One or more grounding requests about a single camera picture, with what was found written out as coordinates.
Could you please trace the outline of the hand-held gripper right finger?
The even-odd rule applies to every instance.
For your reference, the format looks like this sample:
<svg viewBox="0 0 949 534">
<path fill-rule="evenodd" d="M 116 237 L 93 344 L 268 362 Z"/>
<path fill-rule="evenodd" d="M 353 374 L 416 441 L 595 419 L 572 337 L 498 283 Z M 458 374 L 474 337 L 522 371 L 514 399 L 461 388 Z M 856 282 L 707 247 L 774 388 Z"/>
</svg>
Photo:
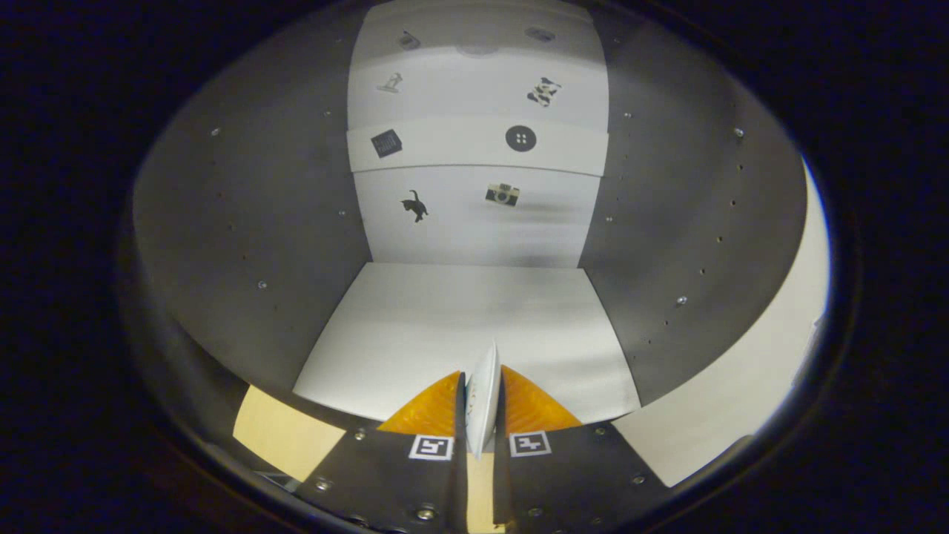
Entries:
<svg viewBox="0 0 949 534">
<path fill-rule="evenodd" d="M 509 533 L 630 533 L 670 487 L 609 421 L 581 423 L 525 375 L 500 368 L 494 517 Z"/>
</svg>

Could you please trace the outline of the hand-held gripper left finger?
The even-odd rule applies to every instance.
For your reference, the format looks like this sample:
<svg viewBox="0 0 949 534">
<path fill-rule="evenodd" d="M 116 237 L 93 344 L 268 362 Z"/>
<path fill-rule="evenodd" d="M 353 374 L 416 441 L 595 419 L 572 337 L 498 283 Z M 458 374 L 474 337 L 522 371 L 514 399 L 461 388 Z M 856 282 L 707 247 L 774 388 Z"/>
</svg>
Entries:
<svg viewBox="0 0 949 534">
<path fill-rule="evenodd" d="M 449 373 L 382 423 L 347 426 L 296 497 L 351 528 L 464 533 L 465 377 Z"/>
</svg>

